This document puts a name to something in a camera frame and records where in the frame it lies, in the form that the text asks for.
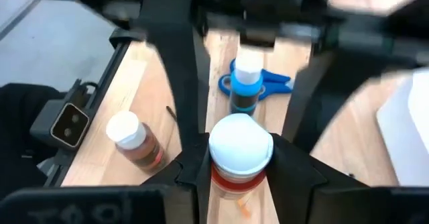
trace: wooden table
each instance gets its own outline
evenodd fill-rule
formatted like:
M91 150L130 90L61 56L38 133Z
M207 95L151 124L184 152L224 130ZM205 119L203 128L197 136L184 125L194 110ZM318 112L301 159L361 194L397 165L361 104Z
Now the wooden table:
M340 7L378 9L371 0L330 0ZM228 113L228 99L217 88L219 76L229 71L229 62L239 47L237 35L210 32L205 39L211 56L210 91L206 130ZM278 40L273 52L264 54L266 69L294 76L308 63L309 45ZM391 162L379 134L375 112L395 89L403 74L370 80L356 93L328 129L312 155L344 173L353 173L366 184L397 185ZM270 132L280 133L289 96L271 96L258 105L255 118ZM137 185L149 176L115 150L105 134L112 115L130 110L148 123L173 158L180 152L178 128L166 111L174 108L172 94L160 59L145 43L130 45L77 153L63 186ZM245 218L235 201L210 194L209 223L277 223L267 181L245 197L251 212Z

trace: white cap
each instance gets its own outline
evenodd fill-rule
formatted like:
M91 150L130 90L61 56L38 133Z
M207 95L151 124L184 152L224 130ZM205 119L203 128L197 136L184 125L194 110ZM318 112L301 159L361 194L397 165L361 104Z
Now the white cap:
M246 85L255 84L261 77L263 52L252 47L241 46L235 59L235 77Z
M133 150L144 142L146 129L136 114L120 111L110 118L106 126L106 134L119 147Z
M221 119L208 139L214 163L233 178L259 174L273 155L273 138L244 113Z

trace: bottle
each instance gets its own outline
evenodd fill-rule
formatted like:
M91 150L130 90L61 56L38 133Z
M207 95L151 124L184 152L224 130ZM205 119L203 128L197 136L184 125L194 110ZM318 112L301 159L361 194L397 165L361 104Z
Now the bottle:
M234 59L235 65L231 73L231 96L229 99L231 113L253 115L262 89L262 61L246 61Z
M121 111L106 126L107 136L116 149L145 172L156 172L166 165L166 155L149 126L136 114Z
M224 199L240 199L265 178L273 138L248 114L235 113L213 127L208 147L214 190Z

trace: blue scissors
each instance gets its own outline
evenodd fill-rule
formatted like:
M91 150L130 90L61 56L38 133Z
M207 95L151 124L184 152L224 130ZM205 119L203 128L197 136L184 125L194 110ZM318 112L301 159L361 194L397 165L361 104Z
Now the blue scissors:
M229 65L229 70L231 72L234 71L235 68L234 62L235 59L232 60ZM290 80L290 77L272 73L265 69L262 69L261 74L263 82L262 89L258 97L259 101L264 100L271 94L292 92L293 82ZM231 94L231 75L225 74L221 76L218 81L218 86L224 94L229 96Z

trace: gray floor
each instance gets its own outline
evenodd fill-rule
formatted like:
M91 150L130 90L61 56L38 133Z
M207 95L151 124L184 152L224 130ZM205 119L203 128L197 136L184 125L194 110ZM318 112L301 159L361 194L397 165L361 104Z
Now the gray floor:
M113 53L114 27L72 1L0 0L0 25L9 28L0 39L0 86L25 82L66 91L77 78L98 81Z

